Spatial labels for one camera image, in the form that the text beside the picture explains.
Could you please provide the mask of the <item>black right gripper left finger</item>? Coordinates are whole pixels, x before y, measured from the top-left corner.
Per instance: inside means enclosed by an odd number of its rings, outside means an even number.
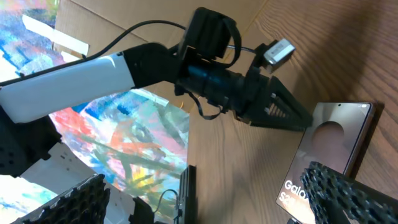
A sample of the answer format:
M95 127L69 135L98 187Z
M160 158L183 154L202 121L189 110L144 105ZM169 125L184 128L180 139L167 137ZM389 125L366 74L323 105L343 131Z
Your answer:
M54 202L30 213L23 224L103 224L110 189L104 175L95 174L62 193Z

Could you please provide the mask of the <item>Galaxy S25 Ultra smartphone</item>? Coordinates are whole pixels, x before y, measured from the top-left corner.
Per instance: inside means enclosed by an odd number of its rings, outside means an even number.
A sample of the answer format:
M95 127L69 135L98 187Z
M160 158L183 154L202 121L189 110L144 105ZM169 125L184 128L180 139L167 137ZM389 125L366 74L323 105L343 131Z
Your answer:
M350 175L373 119L369 102L318 103L313 124L301 142L282 183L276 204L299 223L315 223L300 176L312 161Z

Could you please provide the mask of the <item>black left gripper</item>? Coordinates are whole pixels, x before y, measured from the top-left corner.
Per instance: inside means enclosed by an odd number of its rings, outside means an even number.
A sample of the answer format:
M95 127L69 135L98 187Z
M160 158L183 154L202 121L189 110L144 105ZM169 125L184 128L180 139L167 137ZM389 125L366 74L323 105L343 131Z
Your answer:
M236 120L262 128L303 131L313 122L277 77L261 75L257 68L243 76L223 68L189 65L175 85L176 94L188 94L207 120L232 111Z

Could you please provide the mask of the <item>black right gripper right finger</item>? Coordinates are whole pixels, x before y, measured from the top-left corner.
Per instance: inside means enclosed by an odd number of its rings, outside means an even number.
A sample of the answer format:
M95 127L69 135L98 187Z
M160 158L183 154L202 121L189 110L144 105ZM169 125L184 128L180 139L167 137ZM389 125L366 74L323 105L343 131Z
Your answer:
M397 223L397 199L311 162L300 177L316 223Z

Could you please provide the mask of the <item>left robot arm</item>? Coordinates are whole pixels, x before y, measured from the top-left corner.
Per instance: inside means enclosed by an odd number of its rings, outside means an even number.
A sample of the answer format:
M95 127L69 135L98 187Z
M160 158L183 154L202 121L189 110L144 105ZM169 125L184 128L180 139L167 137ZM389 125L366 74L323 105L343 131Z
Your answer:
M286 39L261 44L245 75L220 62L227 48L242 51L236 22L199 7L179 44L155 42L109 54L106 49L80 60L1 83L1 174L18 177L50 158L60 135L50 120L56 111L114 93L169 82L175 94L203 97L219 113L232 111L250 126L301 131L311 114L271 73L294 52ZM266 68L270 73L260 73Z

